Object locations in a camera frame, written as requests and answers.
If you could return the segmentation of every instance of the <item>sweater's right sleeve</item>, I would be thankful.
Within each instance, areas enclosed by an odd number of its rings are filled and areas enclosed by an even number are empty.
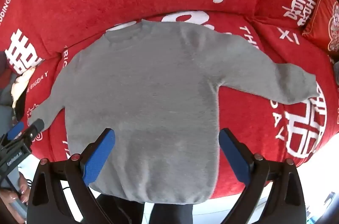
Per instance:
[[[72,64],[72,62],[73,61],[59,73],[52,87],[50,96],[32,111],[32,116],[28,120],[30,125],[37,119],[41,119],[45,124],[44,130],[46,130],[53,123],[58,113],[65,108],[66,97],[72,88],[69,84],[72,83],[72,77],[74,75],[74,64]]]

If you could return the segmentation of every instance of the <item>white floor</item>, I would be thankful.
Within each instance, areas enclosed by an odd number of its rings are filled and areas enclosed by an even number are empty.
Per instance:
[[[318,207],[319,204],[324,202],[331,191],[339,192],[339,168],[336,167],[337,158],[339,158],[338,146],[339,135],[336,135],[324,148],[314,154],[309,162],[298,168],[306,205]],[[21,165],[22,168],[20,171],[26,178],[32,180],[38,163],[39,160],[31,156]],[[262,199],[259,202],[250,223],[259,219],[270,189],[270,185],[264,189]],[[82,219],[81,213],[75,204],[69,189],[65,190],[65,196],[75,220],[80,221]],[[195,205],[193,207],[194,224],[220,224],[229,213],[238,197],[239,195],[211,199],[205,203]],[[148,224],[152,208],[152,204],[146,203],[143,224]]]

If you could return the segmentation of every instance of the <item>sweater sleeve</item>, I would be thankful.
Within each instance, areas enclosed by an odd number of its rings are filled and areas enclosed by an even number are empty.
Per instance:
[[[42,119],[45,124],[44,130],[46,130],[58,113],[65,108],[66,97],[72,88],[69,84],[72,83],[74,75],[74,60],[61,70],[53,84],[50,96],[32,111],[32,116],[28,120],[30,125],[37,119]]]
[[[186,32],[194,60],[213,84],[282,104],[318,97],[315,75],[293,64],[276,64],[244,38],[199,28]]]

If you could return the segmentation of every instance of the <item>red satin pillow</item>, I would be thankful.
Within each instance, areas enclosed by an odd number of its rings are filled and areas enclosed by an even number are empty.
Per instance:
[[[328,55],[339,58],[339,4],[318,0],[315,13],[302,34]]]

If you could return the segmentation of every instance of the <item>person's leg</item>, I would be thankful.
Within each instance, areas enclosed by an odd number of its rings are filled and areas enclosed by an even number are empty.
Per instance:
[[[97,202],[114,224],[141,224],[144,204],[115,196],[99,195]]]
[[[192,204],[155,204],[149,224],[193,224],[192,211]]]

